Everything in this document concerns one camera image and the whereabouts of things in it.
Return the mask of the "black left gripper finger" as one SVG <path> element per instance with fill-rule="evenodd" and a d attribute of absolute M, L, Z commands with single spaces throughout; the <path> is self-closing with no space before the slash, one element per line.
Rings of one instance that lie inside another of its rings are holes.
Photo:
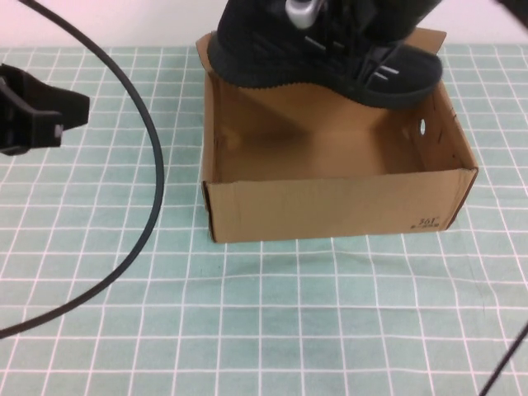
<path fill-rule="evenodd" d="M 58 147 L 63 130 L 59 112 L 36 110 L 11 88 L 1 88 L 1 154 L 17 156 Z"/>
<path fill-rule="evenodd" d="M 90 98 L 84 94 L 51 86 L 20 68 L 1 64 L 1 77 L 26 105 L 36 111 L 58 112 L 66 130 L 85 125 Z"/>

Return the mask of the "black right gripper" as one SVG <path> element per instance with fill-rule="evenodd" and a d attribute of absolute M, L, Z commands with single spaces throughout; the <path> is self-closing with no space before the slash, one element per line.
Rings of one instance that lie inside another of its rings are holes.
<path fill-rule="evenodd" d="M 350 88 L 380 90 L 388 82 L 380 69 L 399 47 L 393 43 L 406 40 L 436 7 L 436 1 L 422 0 L 326 1 L 317 39 L 325 46 L 347 46 L 354 38 L 374 42 L 351 46 Z"/>

